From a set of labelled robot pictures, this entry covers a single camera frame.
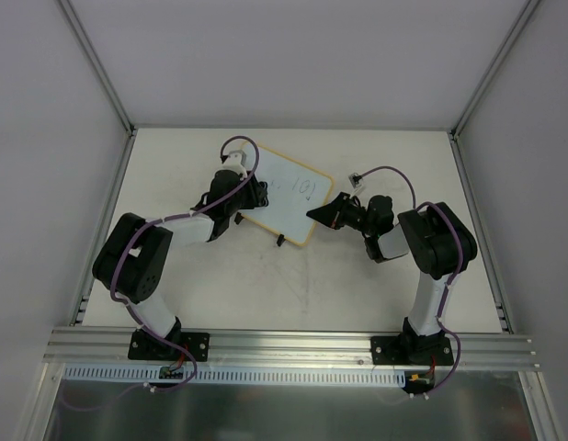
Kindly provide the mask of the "yellow-framed small whiteboard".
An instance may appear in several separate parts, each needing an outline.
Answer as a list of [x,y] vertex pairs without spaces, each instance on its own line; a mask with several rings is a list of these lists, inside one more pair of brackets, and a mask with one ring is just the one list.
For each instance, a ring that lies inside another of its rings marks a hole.
[[306,212],[320,208],[329,199],[334,179],[309,165],[260,146],[255,177],[267,184],[268,205],[243,209],[244,219],[297,246],[312,235],[315,221]]

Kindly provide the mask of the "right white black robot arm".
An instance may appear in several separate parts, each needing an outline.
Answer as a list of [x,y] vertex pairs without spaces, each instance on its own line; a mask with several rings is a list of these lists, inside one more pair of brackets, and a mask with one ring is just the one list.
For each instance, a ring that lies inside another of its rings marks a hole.
[[311,209],[306,216],[323,226],[339,230],[349,227],[361,233],[370,260],[391,261],[413,257],[419,270],[415,302],[394,337],[370,339],[376,366],[452,366],[455,353],[441,323],[449,291],[459,274],[478,254],[468,228],[444,202],[426,203],[398,215],[392,199],[374,196],[366,207],[348,193]]

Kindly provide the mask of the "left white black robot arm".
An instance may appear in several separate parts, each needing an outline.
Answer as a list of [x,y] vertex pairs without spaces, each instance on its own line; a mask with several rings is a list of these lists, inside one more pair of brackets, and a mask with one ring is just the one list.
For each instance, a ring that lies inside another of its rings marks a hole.
[[188,351],[180,320],[156,292],[171,246],[212,242],[240,210],[267,205],[267,182],[220,170],[187,213],[147,221],[128,212],[119,218],[97,255],[92,275],[137,324],[134,353],[145,360],[174,361]]

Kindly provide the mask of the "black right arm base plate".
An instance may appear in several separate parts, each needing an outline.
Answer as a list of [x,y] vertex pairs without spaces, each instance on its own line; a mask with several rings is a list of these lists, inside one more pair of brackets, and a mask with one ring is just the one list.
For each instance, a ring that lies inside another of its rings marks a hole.
[[376,366],[430,366],[454,364],[450,340],[444,334],[409,339],[406,335],[376,335],[370,338],[372,362]]

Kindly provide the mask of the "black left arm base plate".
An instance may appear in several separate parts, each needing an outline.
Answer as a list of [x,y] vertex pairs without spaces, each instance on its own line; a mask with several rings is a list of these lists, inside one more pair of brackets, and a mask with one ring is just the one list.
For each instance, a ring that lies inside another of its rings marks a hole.
[[[173,331],[167,340],[180,345],[194,357],[197,362],[206,362],[210,348],[208,333]],[[183,353],[178,349],[150,336],[143,330],[137,330],[131,335],[128,359],[139,361],[176,361]]]

